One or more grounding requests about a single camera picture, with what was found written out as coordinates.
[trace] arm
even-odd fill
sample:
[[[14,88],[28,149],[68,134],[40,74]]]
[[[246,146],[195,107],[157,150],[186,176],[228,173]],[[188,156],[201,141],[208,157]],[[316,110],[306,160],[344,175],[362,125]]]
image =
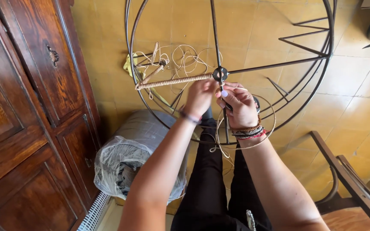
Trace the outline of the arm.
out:
[[[210,106],[217,86],[211,80],[196,81],[189,88],[184,112],[200,118]],[[179,118],[141,167],[128,193],[119,231],[165,230],[168,198],[195,126]]]
[[[233,107],[227,111],[229,124],[240,129],[258,124],[255,102],[251,94],[233,87],[243,87],[239,83],[227,83],[226,92],[217,93]],[[223,101],[217,103],[223,108]],[[243,149],[252,181],[256,186],[262,206],[275,230],[329,230],[321,218],[316,205],[305,188],[282,162],[266,135],[240,140],[241,147],[250,147],[261,140],[260,145]]]

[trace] metal frame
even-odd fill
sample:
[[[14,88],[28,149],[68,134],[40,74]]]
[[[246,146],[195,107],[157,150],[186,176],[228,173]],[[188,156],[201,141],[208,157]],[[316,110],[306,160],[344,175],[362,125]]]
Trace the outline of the metal frame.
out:
[[[288,91],[285,90],[285,89],[283,89],[282,87],[280,87],[277,83],[275,83],[274,81],[272,81],[270,78],[268,78],[268,80],[272,83],[272,85],[277,89],[277,91],[281,95],[281,98],[278,101],[276,101],[275,103],[273,103],[272,106],[275,106],[281,100],[285,100],[286,101],[286,103],[284,105],[282,105],[279,109],[277,109],[275,111],[275,113],[278,112],[278,111],[280,111],[282,108],[284,108],[287,104],[289,104],[292,100],[294,100],[303,91],[303,89],[313,79],[313,77],[315,76],[316,72],[321,67],[322,61],[325,60],[325,64],[323,66],[321,76],[320,76],[318,82],[316,83],[316,86],[315,86],[314,90],[311,92],[310,96],[307,98],[307,100],[303,103],[303,105],[291,117],[289,117],[282,124],[280,124],[279,126],[277,126],[275,128],[275,130],[277,130],[280,127],[282,127],[285,124],[287,124],[291,119],[293,119],[297,114],[299,114],[306,107],[306,105],[311,101],[312,97],[315,95],[316,91],[318,90],[318,88],[319,88],[322,80],[324,79],[326,70],[327,70],[328,65],[329,65],[329,61],[330,61],[331,56],[333,54],[333,26],[334,26],[334,22],[335,22],[335,14],[336,14],[337,0],[334,0],[333,1],[333,10],[331,9],[329,0],[322,0],[322,1],[324,3],[325,9],[326,9],[326,14],[327,14],[326,17],[324,17],[324,18],[317,18],[317,19],[314,19],[314,20],[309,20],[309,21],[304,21],[304,22],[292,24],[294,26],[299,26],[299,27],[308,27],[308,28],[319,29],[318,31],[311,32],[311,33],[305,33],[305,34],[293,35],[293,36],[289,36],[289,37],[279,38],[280,41],[283,41],[283,42],[288,43],[290,45],[293,45],[293,46],[299,47],[301,49],[307,50],[309,52],[312,52],[312,53],[318,55],[317,57],[307,58],[307,59],[302,59],[302,60],[295,60],[295,61],[290,61],[290,62],[283,62],[283,63],[272,64],[272,65],[266,65],[266,66],[261,66],[261,67],[252,67],[252,68],[247,68],[247,69],[242,69],[242,70],[228,71],[226,74],[224,74],[224,76],[222,76],[222,72],[221,72],[222,67],[221,67],[221,60],[220,60],[220,55],[219,55],[219,41],[218,41],[218,33],[217,33],[216,15],[215,15],[215,5],[214,5],[214,0],[210,0],[211,13],[212,13],[212,22],[213,22],[213,31],[214,31],[214,38],[215,38],[215,50],[216,50],[217,62],[218,62],[218,67],[215,70],[218,71],[219,74],[220,74],[220,77],[218,79],[218,82],[219,83],[221,83],[222,81],[225,80],[225,79],[223,79],[223,77],[226,78],[227,75],[230,75],[230,74],[236,74],[236,73],[247,72],[247,71],[262,70],[262,69],[274,68],[274,67],[281,67],[281,66],[298,64],[298,63],[303,63],[303,62],[313,62],[313,64],[311,65],[311,67],[309,68],[309,70],[305,73],[305,75],[296,83],[296,85],[292,89],[290,89]],[[137,84],[136,77],[141,80],[141,75],[138,75],[137,74],[136,67],[134,66],[134,62],[133,62],[133,58],[134,58],[133,57],[133,45],[134,45],[135,31],[136,31],[136,27],[138,25],[139,19],[141,18],[142,11],[145,8],[147,2],[148,2],[148,0],[143,0],[142,5],[139,8],[139,11],[138,11],[138,13],[136,15],[136,18],[135,18],[135,21],[134,21],[134,25],[133,25],[133,28],[132,28],[131,39],[129,40],[129,37],[128,37],[128,17],[129,17],[129,10],[130,10],[130,6],[131,6],[131,0],[126,0],[126,8],[125,8],[125,35],[126,35],[127,47],[128,47],[128,52],[129,52],[130,61],[131,61],[131,67],[130,68],[131,68],[131,71],[132,71],[133,80],[134,80],[134,83],[135,84]],[[316,27],[316,26],[307,25],[309,23],[313,23],[313,22],[317,22],[317,21],[321,21],[321,20],[328,20],[329,28],[322,28],[322,27]],[[307,36],[307,35],[317,34],[317,33],[323,33],[323,32],[328,32],[328,34],[326,36],[326,39],[325,39],[325,42],[323,44],[323,47],[322,47],[321,51],[313,50],[311,48],[308,48],[308,47],[305,47],[305,46],[302,46],[302,45],[299,45],[299,44],[296,44],[294,42],[291,42],[291,41],[288,41],[287,40],[287,39],[291,39],[291,38],[295,38],[295,37]],[[312,69],[315,66],[316,66],[316,69],[313,71],[313,73],[311,73]],[[308,81],[306,81],[306,83],[304,84],[304,86],[301,87],[300,90],[297,90],[297,93],[290,100],[288,100],[286,96],[288,96],[292,92],[294,92],[294,90],[296,90],[296,88],[309,75],[310,75],[310,78],[308,79]],[[139,96],[140,96],[142,102],[147,107],[147,109],[158,119],[158,121],[160,121],[164,126],[166,126],[167,128],[169,128],[169,126],[167,126],[160,118],[158,118],[152,112],[151,108],[148,106],[147,102],[143,98],[141,91],[138,91],[138,93],[139,93]],[[176,111],[176,108],[178,106],[179,99],[181,98],[181,96],[182,96],[182,93],[180,93],[175,98],[175,100],[174,100],[174,102],[172,102],[172,104],[165,103],[158,96],[155,96],[153,100],[154,100],[155,103],[157,103],[156,99],[159,100],[162,104],[164,104],[165,106],[171,108],[175,112]],[[261,111],[264,112],[264,111],[269,110],[269,109],[270,109],[270,107],[267,107],[265,109],[261,109]],[[221,145],[234,145],[234,144],[237,144],[237,142],[229,142],[228,129],[226,129],[228,127],[228,119],[227,119],[227,115],[225,113],[225,109],[223,109],[223,115],[224,115],[224,121],[225,121],[225,127],[223,129],[225,130],[224,132],[225,132],[226,142],[225,143],[221,143]],[[273,115],[273,113],[271,113],[270,115],[265,116],[262,119],[268,118],[268,117],[270,117],[272,115]],[[200,140],[197,140],[197,139],[191,139],[191,140],[192,141],[195,141],[195,142],[199,142],[199,143],[210,143],[210,142],[206,142],[206,141],[200,141]]]
[[[326,214],[344,208],[361,207],[370,218],[370,190],[358,177],[345,156],[335,157],[317,131],[311,131],[310,135],[330,165],[333,175],[332,190],[324,199],[315,202],[319,212]],[[338,179],[351,194],[351,198],[342,198],[337,193]]]

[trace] circular metal hoop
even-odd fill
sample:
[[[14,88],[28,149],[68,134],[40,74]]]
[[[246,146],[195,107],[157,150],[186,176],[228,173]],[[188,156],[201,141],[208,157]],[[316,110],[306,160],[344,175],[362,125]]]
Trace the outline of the circular metal hoop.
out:
[[[305,89],[305,87],[308,85],[308,83],[314,78],[314,76],[317,73],[317,71],[321,68],[323,60],[325,60],[325,64],[322,67],[321,76],[319,77],[319,80],[316,83],[316,85],[315,85],[313,91],[311,92],[310,96],[306,99],[306,101],[303,103],[303,105],[294,114],[292,114],[282,124],[280,124],[279,126],[277,126],[275,128],[275,130],[277,130],[280,127],[282,127],[285,124],[287,124],[290,120],[292,120],[297,114],[299,114],[306,107],[306,105],[311,101],[312,97],[315,95],[316,91],[318,90],[319,86],[321,85],[321,82],[324,79],[324,76],[326,74],[326,70],[328,68],[329,61],[330,61],[331,56],[333,54],[333,26],[334,26],[334,23],[335,23],[337,0],[333,0],[333,10],[331,9],[329,0],[322,0],[322,1],[324,3],[325,9],[326,9],[326,15],[327,15],[326,17],[324,17],[324,18],[317,18],[317,19],[314,19],[314,20],[309,20],[309,21],[304,21],[304,22],[292,24],[294,26],[299,26],[299,27],[309,27],[309,28],[319,29],[318,31],[310,32],[310,33],[305,33],[305,34],[294,35],[294,36],[289,36],[289,37],[279,38],[280,41],[283,41],[283,42],[288,43],[290,45],[293,45],[293,46],[299,47],[301,49],[307,50],[309,52],[312,52],[314,54],[317,54],[318,55],[317,57],[303,59],[303,60],[290,61],[290,62],[283,62],[283,63],[273,64],[273,65],[267,65],[267,66],[261,66],[261,67],[252,67],[252,68],[247,68],[247,69],[242,69],[242,70],[234,70],[234,71],[229,71],[227,73],[229,75],[229,74],[241,73],[241,72],[246,72],[246,71],[255,71],[255,70],[262,70],[262,69],[273,68],[273,67],[282,67],[282,66],[286,66],[286,65],[298,64],[298,63],[303,63],[303,62],[313,62],[312,65],[310,66],[309,70],[295,84],[295,86],[292,87],[289,91],[284,90],[283,88],[281,88],[280,86],[278,86],[277,83],[275,83],[272,80],[268,79],[272,83],[272,85],[276,88],[276,90],[280,93],[280,95],[281,95],[281,98],[278,101],[276,101],[275,103],[273,103],[272,106],[275,106],[277,103],[281,102],[282,100],[286,100],[286,103],[284,105],[282,105],[280,108],[278,108],[277,110],[275,110],[275,113],[276,113],[276,112],[280,111],[282,108],[284,108],[286,105],[288,105],[291,101],[293,101],[303,91],[303,89]],[[135,18],[135,21],[134,21],[134,25],[133,25],[133,28],[132,28],[131,39],[129,40],[129,37],[128,37],[128,16],[129,16],[129,10],[130,10],[130,6],[131,6],[131,0],[126,0],[126,7],[125,7],[125,35],[126,35],[128,52],[129,52],[129,56],[130,56],[130,64],[131,64],[130,68],[131,68],[131,71],[132,71],[132,76],[133,76],[133,80],[134,80],[135,85],[137,84],[137,80],[136,80],[135,77],[138,76],[138,79],[141,79],[141,75],[139,74],[138,70],[134,66],[134,60],[133,60],[134,37],[135,37],[136,27],[138,25],[139,19],[141,18],[142,11],[145,8],[147,2],[148,2],[148,0],[143,0],[142,5],[139,8],[138,14],[136,15],[136,18]],[[218,44],[218,33],[217,33],[217,26],[216,26],[214,0],[210,0],[210,4],[211,4],[211,13],[212,13],[212,20],[213,20],[213,29],[214,29],[215,48],[216,48],[216,54],[217,54],[218,68],[221,68],[221,63],[220,63],[220,58],[219,58],[219,44]],[[317,22],[317,21],[322,21],[322,20],[328,20],[329,28],[321,28],[321,27],[315,27],[315,26],[306,25],[306,24],[309,24],[309,23],[313,23],[313,22]],[[290,39],[290,38],[307,36],[307,35],[310,35],[310,34],[316,34],[316,33],[322,33],[322,32],[328,32],[328,34],[326,36],[326,39],[325,39],[325,42],[324,42],[324,45],[323,45],[321,51],[313,50],[311,48],[308,48],[308,47],[305,47],[305,46],[302,46],[302,45],[298,45],[296,43],[293,43],[291,41],[286,40],[286,39]],[[297,88],[301,85],[301,83],[304,83],[304,85],[299,90],[297,90]],[[285,97],[285,94],[288,95],[288,94],[290,94],[292,92],[296,92],[296,94],[290,100],[288,100]],[[144,97],[142,96],[142,93],[141,93],[140,90],[138,91],[138,93],[139,93],[139,96],[141,97],[142,102],[145,104],[145,106],[147,107],[147,109],[154,115],[154,117],[156,117],[164,126],[166,126],[167,128],[170,128],[160,118],[158,118],[158,116],[155,113],[153,113],[153,111],[148,106],[147,102],[145,101]],[[178,98],[175,99],[175,101],[174,101],[174,103],[172,105],[168,105],[159,96],[157,96],[157,95],[154,96],[153,101],[160,108],[162,108],[164,111],[166,111],[166,110],[162,107],[161,104],[159,104],[157,102],[157,100],[155,98],[158,101],[160,101],[163,105],[165,105],[165,106],[171,108],[172,110],[176,111],[176,107],[174,108],[173,107],[173,104],[175,103],[175,101]],[[270,109],[270,107],[267,107],[265,109],[261,109],[261,112],[264,112],[264,111],[269,110],[269,109]],[[271,113],[270,115],[265,116],[262,119],[266,119],[266,118],[268,118],[268,117],[270,117],[272,115],[273,115],[273,113]],[[225,135],[226,135],[226,143],[221,143],[221,145],[235,145],[235,144],[237,144],[237,142],[229,142],[228,129],[227,129],[227,118],[226,118],[227,116],[226,116],[225,110],[224,110],[224,117],[225,117],[225,119],[224,119],[224,121],[225,121],[225,128],[224,128],[224,130],[225,130]],[[191,140],[192,141],[195,141],[195,142],[199,142],[199,143],[208,143],[208,144],[211,143],[211,142],[206,142],[206,141],[200,141],[200,140],[197,140],[197,139],[191,139]]]

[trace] wooden furniture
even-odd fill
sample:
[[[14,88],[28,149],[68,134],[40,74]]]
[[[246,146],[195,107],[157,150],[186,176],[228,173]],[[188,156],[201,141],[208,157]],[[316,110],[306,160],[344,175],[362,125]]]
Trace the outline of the wooden furniture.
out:
[[[325,198],[315,202],[319,212],[322,214],[322,217],[327,221],[327,219],[329,217],[332,218],[334,214],[341,214],[341,217],[337,217],[337,219],[332,219],[330,221],[331,225],[328,226],[332,230],[355,230],[353,227],[356,225],[370,230],[370,222],[365,221],[364,218],[364,215],[366,215],[370,219],[370,190],[359,178],[351,164],[346,160],[345,156],[339,155],[335,157],[317,131],[311,131],[310,135],[330,165],[333,176],[332,190]],[[339,181],[342,182],[351,194],[351,197],[342,198],[338,194],[337,190]],[[356,216],[356,214],[349,213],[351,210],[346,209],[357,207],[360,207],[361,210],[353,210],[358,211],[358,218],[353,221],[354,224],[350,225],[344,222],[344,220],[350,222]]]
[[[0,0],[0,231],[76,230],[100,119],[68,0]]]

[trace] hand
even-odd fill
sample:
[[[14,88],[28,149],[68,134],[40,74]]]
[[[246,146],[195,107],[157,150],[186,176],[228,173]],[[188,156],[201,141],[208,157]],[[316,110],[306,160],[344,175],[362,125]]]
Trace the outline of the hand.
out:
[[[226,108],[229,118],[229,125],[233,129],[255,127],[258,125],[257,104],[254,97],[245,90],[235,89],[243,86],[240,83],[225,82],[224,90],[217,90],[215,97],[216,103],[221,107],[225,107],[225,102],[229,103],[233,111]]]
[[[183,111],[188,115],[200,118],[209,108],[218,82],[213,78],[195,81],[188,92],[188,99]]]

